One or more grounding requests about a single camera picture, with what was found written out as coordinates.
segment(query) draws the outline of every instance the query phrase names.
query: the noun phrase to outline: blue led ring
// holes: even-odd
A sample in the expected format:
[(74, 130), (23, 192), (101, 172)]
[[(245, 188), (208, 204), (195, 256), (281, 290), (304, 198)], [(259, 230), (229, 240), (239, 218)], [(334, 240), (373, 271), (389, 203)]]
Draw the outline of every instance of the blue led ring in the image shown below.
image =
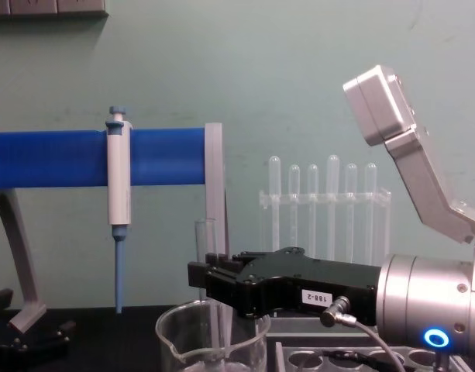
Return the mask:
[[(441, 339), (441, 343), (435, 342), (435, 337)], [(449, 337), (440, 329), (429, 329), (425, 333), (425, 341), (427, 344), (433, 347), (446, 347), (449, 345)]]

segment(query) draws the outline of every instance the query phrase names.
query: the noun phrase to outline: plastic test tube rack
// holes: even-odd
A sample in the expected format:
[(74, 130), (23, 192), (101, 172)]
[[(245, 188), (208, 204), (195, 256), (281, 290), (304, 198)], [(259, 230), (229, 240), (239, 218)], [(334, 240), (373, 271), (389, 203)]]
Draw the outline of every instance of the plastic test tube rack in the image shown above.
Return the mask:
[(377, 166), (364, 167), (364, 186), (358, 167), (347, 164), (339, 187), (340, 160), (331, 155), (326, 164), (325, 191), (318, 167), (308, 166), (306, 190), (301, 193), (301, 168), (288, 168), (288, 189), (282, 193), (281, 160), (268, 164), (269, 192), (260, 192), (260, 247), (278, 250), (301, 246), (308, 256), (381, 265), (389, 253), (391, 193), (377, 187)]

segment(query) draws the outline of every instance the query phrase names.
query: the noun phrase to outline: glass beaker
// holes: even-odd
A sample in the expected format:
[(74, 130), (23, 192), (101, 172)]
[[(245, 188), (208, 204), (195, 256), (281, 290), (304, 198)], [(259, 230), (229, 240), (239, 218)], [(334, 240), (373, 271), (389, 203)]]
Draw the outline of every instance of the glass beaker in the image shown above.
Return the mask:
[(270, 318), (243, 319), (233, 314), (230, 341), (221, 336), (215, 341), (211, 327), (215, 306), (223, 304), (207, 299), (172, 308), (157, 321), (163, 372), (266, 372)]

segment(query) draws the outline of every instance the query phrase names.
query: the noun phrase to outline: blue cylinder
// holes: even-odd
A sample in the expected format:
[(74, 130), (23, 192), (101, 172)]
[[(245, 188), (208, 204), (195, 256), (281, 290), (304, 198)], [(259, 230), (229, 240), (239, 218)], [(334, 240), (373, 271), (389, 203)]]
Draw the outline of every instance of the blue cylinder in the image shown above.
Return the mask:
[[(205, 130), (134, 129), (132, 185), (204, 184)], [(0, 133), (0, 190), (106, 186), (106, 132)]]

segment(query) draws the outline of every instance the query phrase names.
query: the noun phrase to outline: robotic arm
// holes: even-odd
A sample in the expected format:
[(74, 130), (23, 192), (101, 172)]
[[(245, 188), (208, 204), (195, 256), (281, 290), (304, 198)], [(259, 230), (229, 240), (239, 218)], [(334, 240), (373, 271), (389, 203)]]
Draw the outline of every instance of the robotic arm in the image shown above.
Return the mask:
[[(344, 84), (371, 146), (384, 143), (394, 158), (421, 221), (472, 243), (475, 209), (454, 198), (390, 69), (376, 66)], [(382, 268), (312, 260), (300, 248), (274, 253), (207, 257), (189, 264), (190, 285), (256, 318), (279, 308), (321, 315), (324, 325), (377, 326), (389, 343), (475, 357), (473, 263), (393, 255)]]

